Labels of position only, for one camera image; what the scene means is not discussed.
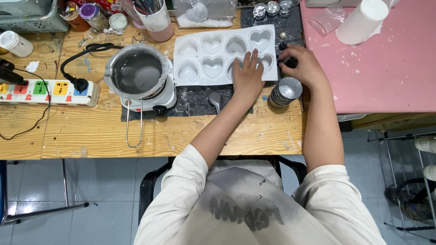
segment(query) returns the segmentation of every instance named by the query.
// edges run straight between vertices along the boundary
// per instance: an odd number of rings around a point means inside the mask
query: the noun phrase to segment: black cable
[[[87,53],[89,53],[89,52],[101,52],[101,51],[109,50],[109,49],[111,49],[111,48],[122,49],[123,47],[122,47],[122,46],[116,46],[116,45],[114,45],[113,43],[105,43],[105,44],[88,44],[88,45],[85,47],[85,50],[84,50],[84,51],[82,51],[82,52],[80,52],[80,53],[78,53],[78,54],[76,54],[76,55],[73,55],[73,56],[71,56],[70,58],[66,59],[64,62],[62,62],[60,68],[61,68],[61,72],[62,72],[64,78],[66,78],[67,80],[69,80],[69,81],[74,85],[74,88],[75,88],[76,90],[78,90],[78,91],[80,91],[80,92],[84,91],[84,90],[88,87],[88,81],[86,81],[86,80],[83,79],[83,78],[74,78],[74,77],[71,76],[70,74],[66,73],[66,72],[64,71],[65,66],[66,66],[69,62],[71,62],[71,61],[73,61],[73,60],[79,58],[80,56],[82,56],[82,55],[84,55],[84,54],[87,54]]]
[[[15,136],[18,136],[18,135],[23,134],[23,133],[27,133],[27,132],[29,132],[30,130],[34,129],[34,128],[36,127],[36,125],[37,125],[37,124],[38,124],[38,123],[39,123],[39,122],[40,122],[40,121],[45,117],[45,112],[46,112],[46,111],[50,108],[50,106],[51,106],[51,104],[50,104],[50,101],[51,101],[50,91],[48,90],[47,83],[44,81],[44,78],[42,78],[42,77],[40,77],[40,76],[36,75],[35,73],[30,72],[30,71],[21,70],[21,69],[18,69],[18,68],[15,68],[15,70],[19,70],[19,71],[24,71],[24,72],[30,73],[30,74],[32,74],[32,75],[34,75],[34,76],[39,77],[39,78],[42,80],[42,82],[43,82],[44,85],[45,85],[45,89],[47,90],[47,94],[48,94],[48,106],[47,106],[47,108],[44,110],[44,112],[42,113],[42,117],[41,117],[38,121],[36,121],[36,123],[35,123],[35,125],[33,125],[33,127],[31,127],[30,129],[28,129],[28,130],[26,130],[26,131],[24,131],[24,132],[18,133],[18,134],[16,134],[16,135],[10,137],[9,139],[6,139],[5,137],[3,137],[3,135],[0,134],[0,137],[2,137],[4,140],[11,140],[11,139],[13,139]]]

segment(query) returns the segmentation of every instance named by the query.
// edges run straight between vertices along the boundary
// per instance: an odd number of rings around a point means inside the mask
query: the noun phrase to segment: plastic bag
[[[236,0],[173,0],[173,4],[180,28],[233,26]]]
[[[349,12],[344,11],[343,7],[331,6],[321,10],[307,22],[315,28],[321,37],[325,37],[338,28],[349,14]]]

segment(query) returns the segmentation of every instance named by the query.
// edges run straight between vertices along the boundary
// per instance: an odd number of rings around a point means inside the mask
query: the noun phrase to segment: red outlet
[[[15,89],[14,89],[14,94],[19,94],[19,95],[23,95],[27,92],[27,86],[19,86],[19,85],[15,85]]]

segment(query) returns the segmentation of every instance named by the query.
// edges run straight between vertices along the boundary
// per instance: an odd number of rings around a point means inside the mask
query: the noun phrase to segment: hand
[[[265,81],[262,81],[263,64],[260,63],[256,69],[257,49],[253,50],[251,60],[250,54],[250,52],[245,54],[242,69],[237,59],[233,61],[233,89],[235,91],[233,96],[247,102],[251,107],[259,98]]]
[[[298,65],[295,69],[291,69],[281,63],[280,68],[284,74],[296,78],[310,89],[320,85],[330,85],[324,70],[312,51],[299,45],[288,44],[288,48],[281,52],[279,60],[289,56],[297,58]]]

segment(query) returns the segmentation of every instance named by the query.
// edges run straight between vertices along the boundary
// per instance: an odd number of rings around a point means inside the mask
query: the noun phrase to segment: blue tile floor
[[[383,195],[392,184],[386,145],[366,142],[368,131],[344,133],[345,164],[351,182],[375,219],[388,245],[426,245],[428,240],[388,228],[383,222],[401,225],[398,206]],[[401,147],[390,142],[394,168],[400,164]],[[302,155],[287,155],[304,163]],[[88,208],[44,215],[18,225],[0,227],[1,245],[128,245],[133,244],[138,226],[139,184],[143,177],[167,162],[165,157],[122,159],[66,159],[70,204],[90,202]],[[294,172],[282,165],[283,189],[292,194],[298,186]],[[8,165],[9,214],[21,214],[65,205],[61,160],[27,160]],[[398,172],[397,179],[402,178]],[[157,180],[155,195],[160,190]],[[412,221],[406,224],[413,226]],[[435,239],[434,230],[419,232]]]

